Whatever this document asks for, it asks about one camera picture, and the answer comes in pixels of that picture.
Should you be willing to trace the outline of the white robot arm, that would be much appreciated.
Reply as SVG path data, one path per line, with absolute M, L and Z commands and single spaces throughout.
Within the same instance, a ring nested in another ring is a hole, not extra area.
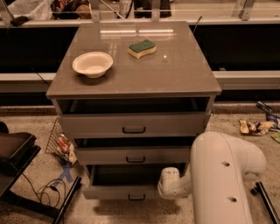
M 266 158 L 255 144 L 206 132 L 192 144 L 186 173 L 164 168 L 157 189 L 168 200 L 191 194 L 195 224 L 253 224 L 244 183 L 265 170 Z

